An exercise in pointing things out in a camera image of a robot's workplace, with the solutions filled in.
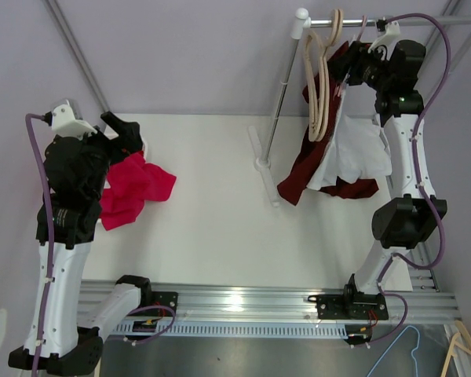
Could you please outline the pink wire hanger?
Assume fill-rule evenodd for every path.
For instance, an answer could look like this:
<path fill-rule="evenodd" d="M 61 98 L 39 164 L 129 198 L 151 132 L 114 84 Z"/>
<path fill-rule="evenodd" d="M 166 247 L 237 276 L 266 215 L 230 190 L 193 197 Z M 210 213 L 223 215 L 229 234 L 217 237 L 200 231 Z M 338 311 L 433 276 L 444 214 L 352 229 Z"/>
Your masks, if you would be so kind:
<path fill-rule="evenodd" d="M 365 27 L 367 25 L 367 15 L 364 14 L 362 16 L 362 24 L 361 24 L 361 27 L 360 27 L 360 31 L 358 33 L 358 35 L 355 37 L 355 38 L 352 38 L 352 41 L 351 41 L 351 44 L 352 45 L 354 43 L 354 41 L 359 41 L 364 33 L 364 30 L 365 30 Z M 348 78 L 349 78 L 349 74 L 346 74 L 344 79 L 341 81 L 341 83 L 337 86 L 336 88 L 336 91 L 335 91 L 335 94 L 338 96 L 338 97 L 341 97 L 342 96 L 342 93 L 343 91 L 345 90 L 346 86 L 347 86 L 347 81 L 348 81 Z"/>

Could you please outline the beige wooden hanger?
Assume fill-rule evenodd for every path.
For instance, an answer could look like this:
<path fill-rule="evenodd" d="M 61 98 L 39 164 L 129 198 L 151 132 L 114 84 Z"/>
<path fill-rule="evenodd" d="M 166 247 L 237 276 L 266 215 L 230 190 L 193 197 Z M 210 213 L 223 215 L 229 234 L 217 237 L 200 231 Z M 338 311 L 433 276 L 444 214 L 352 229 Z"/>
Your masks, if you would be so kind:
<path fill-rule="evenodd" d="M 333 47 L 341 37 L 343 27 L 344 13 L 342 9 L 334 9 L 331 14 L 331 31 L 330 36 L 323 40 L 323 44 L 327 47 L 326 58 L 329 48 Z M 317 75 L 315 75 L 316 84 L 319 83 Z"/>
<path fill-rule="evenodd" d="M 316 84 L 315 75 L 312 69 L 312 59 L 310 57 L 310 49 L 312 46 L 317 48 L 318 84 Z M 310 31 L 305 39 L 305 47 L 303 51 L 305 77 L 309 96 L 310 141 L 322 141 L 327 131 L 330 81 L 326 52 L 327 47 L 323 44 L 323 40 L 314 31 Z"/>

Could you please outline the pink magenta t shirt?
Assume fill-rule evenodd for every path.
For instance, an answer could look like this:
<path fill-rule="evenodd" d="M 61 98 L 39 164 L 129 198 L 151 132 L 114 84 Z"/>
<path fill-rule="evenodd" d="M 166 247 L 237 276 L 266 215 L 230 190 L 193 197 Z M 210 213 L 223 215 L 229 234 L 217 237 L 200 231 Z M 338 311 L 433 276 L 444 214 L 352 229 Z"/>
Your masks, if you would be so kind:
<path fill-rule="evenodd" d="M 167 201 L 176 181 L 175 175 L 148 163 L 143 152 L 111 166 L 100 200 L 103 228 L 111 231 L 135 222 L 147 202 Z"/>

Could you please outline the white t shirt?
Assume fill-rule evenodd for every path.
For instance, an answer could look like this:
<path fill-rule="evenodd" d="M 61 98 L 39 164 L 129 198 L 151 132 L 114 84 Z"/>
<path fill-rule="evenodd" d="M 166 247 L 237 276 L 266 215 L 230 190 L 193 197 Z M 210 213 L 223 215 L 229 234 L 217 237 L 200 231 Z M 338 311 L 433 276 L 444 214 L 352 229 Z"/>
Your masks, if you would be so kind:
<path fill-rule="evenodd" d="M 340 115 L 307 188 L 318 191 L 335 185 L 339 178 L 353 184 L 359 179 L 379 179 L 391 173 L 389 146 L 378 123 Z"/>

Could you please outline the dark maroon t shirt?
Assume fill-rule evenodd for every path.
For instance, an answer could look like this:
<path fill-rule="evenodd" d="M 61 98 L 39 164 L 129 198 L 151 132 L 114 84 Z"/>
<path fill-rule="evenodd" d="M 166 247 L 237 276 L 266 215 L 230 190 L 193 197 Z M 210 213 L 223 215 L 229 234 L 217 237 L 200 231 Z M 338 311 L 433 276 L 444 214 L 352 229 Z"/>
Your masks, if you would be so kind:
<path fill-rule="evenodd" d="M 282 199 L 296 206 L 301 198 L 301 194 L 307 189 L 313 174 L 327 152 L 327 146 L 333 136 L 335 128 L 335 116 L 341 104 L 341 98 L 335 94 L 338 88 L 338 81 L 329 77 L 330 99 L 329 99 L 329 120 L 327 132 L 321 141 L 310 141 L 309 131 L 306 130 L 299 152 L 291 171 L 286 179 L 277 185 L 277 190 Z M 314 188 L 329 196 L 342 199 L 366 199 L 371 198 L 379 190 L 378 183 L 374 179 L 357 179 L 354 183 L 348 183 L 341 178 L 335 178 L 333 184 L 327 183 L 325 187 Z"/>

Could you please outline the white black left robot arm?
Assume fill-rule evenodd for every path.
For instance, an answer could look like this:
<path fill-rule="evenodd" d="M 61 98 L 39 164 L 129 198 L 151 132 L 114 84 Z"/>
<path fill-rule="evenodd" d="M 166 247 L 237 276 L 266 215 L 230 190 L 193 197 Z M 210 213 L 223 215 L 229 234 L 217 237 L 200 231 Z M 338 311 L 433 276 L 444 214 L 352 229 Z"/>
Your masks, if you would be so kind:
<path fill-rule="evenodd" d="M 91 373 L 105 341 L 128 315 L 144 315 L 153 306 L 151 282 L 124 275 L 111 294 L 83 320 L 78 319 L 82 274 L 94 241 L 100 200 L 111 166 L 143 147 L 140 126 L 112 112 L 101 119 L 117 135 L 110 139 L 87 125 L 81 135 L 56 134 L 40 150 L 33 120 L 52 126 L 60 113 L 27 114 L 27 135 L 42 185 L 37 215 L 39 281 L 34 316 L 22 346 L 9 354 L 8 366 L 37 375 L 76 376 Z"/>

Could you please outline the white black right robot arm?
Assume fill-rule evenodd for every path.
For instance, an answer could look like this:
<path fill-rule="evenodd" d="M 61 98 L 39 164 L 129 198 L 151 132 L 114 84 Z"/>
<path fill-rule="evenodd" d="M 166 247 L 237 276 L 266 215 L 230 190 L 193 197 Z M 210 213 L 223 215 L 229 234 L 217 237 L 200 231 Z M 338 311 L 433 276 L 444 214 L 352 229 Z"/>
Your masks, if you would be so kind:
<path fill-rule="evenodd" d="M 414 88 L 425 53 L 422 44 L 401 40 L 391 57 L 385 58 L 379 49 L 353 42 L 328 64 L 335 79 L 375 90 L 375 110 L 389 147 L 392 173 L 388 178 L 391 199 L 372 218 L 373 247 L 341 295 L 317 299 L 321 318 L 363 319 L 374 311 L 381 319 L 388 319 L 382 295 L 386 273 L 434 229 L 443 227 L 447 202 L 436 197 L 429 180 L 420 117 L 424 103 Z"/>

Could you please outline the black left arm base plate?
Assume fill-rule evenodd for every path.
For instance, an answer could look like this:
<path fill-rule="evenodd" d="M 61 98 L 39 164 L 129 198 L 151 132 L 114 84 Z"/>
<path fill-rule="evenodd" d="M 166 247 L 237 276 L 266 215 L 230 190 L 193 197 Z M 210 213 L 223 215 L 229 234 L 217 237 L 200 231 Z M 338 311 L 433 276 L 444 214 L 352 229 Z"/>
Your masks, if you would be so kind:
<path fill-rule="evenodd" d="M 165 306 L 169 309 L 148 309 L 144 311 L 145 316 L 172 317 L 172 311 L 177 311 L 179 294 L 176 291 L 153 291 L 146 299 L 147 306 Z"/>

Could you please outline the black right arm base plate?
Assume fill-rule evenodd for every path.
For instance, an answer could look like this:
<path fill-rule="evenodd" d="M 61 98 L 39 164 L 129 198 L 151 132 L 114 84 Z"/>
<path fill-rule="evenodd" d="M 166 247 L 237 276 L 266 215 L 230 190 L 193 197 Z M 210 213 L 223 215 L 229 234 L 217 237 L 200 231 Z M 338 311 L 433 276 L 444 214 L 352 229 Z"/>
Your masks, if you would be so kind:
<path fill-rule="evenodd" d="M 388 306 L 381 294 L 310 295 L 308 301 L 316 303 L 321 320 L 369 320 L 370 312 L 379 320 L 389 319 Z"/>

